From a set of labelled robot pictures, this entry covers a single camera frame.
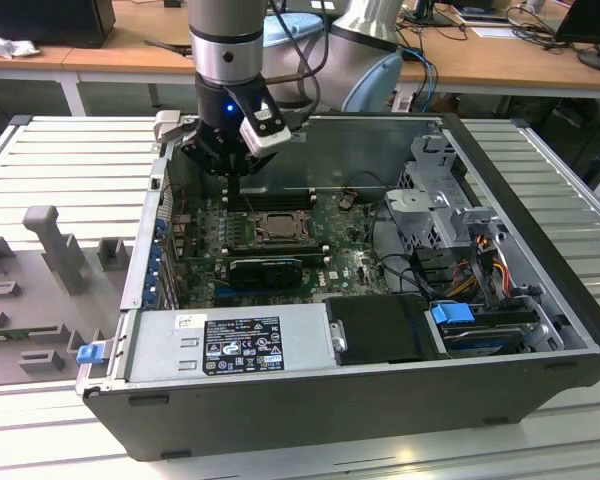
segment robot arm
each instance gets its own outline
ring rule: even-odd
[[[212,175],[232,178],[259,171],[291,139],[278,102],[317,101],[322,87],[323,102],[342,108],[368,71],[379,66],[378,59],[396,49],[393,30],[401,0],[351,0],[331,27],[328,41],[335,48],[326,64],[322,24],[313,37],[264,48],[267,1],[190,0],[199,121],[185,137],[183,151]],[[268,20],[281,26],[274,17]],[[299,79],[307,66],[320,70],[319,76]],[[270,91],[263,71],[267,77],[296,79],[272,81],[276,85]]]

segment motherboard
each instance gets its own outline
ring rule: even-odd
[[[175,219],[183,307],[388,293],[383,267],[370,251],[370,203],[351,202],[341,192],[311,192],[306,201],[287,203],[257,195],[240,200],[237,206],[222,198],[192,202]]]

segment blue latch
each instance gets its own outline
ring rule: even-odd
[[[149,249],[149,256],[151,258],[160,258],[162,256],[162,248],[160,248],[158,245],[151,245],[151,248]]]
[[[167,231],[167,222],[163,218],[156,218],[156,232],[164,233]]]
[[[78,363],[104,363],[104,345],[83,345],[78,349]]]
[[[466,303],[439,303],[431,309],[436,324],[441,323],[473,323],[476,321]]]

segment blue cable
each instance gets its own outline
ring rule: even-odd
[[[413,55],[414,57],[416,57],[418,60],[420,60],[420,62],[427,67],[427,73],[429,74],[429,92],[427,93],[427,99],[424,102],[424,105],[422,106],[422,111],[426,112],[427,108],[429,107],[429,102],[431,101],[431,97],[433,96],[433,72],[431,70],[431,64],[422,56],[420,55],[418,52],[410,50],[408,48],[405,48],[405,50],[407,52],[409,52],[411,55]]]

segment power supply label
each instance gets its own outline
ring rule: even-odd
[[[204,324],[207,375],[284,370],[279,317],[209,320]]]

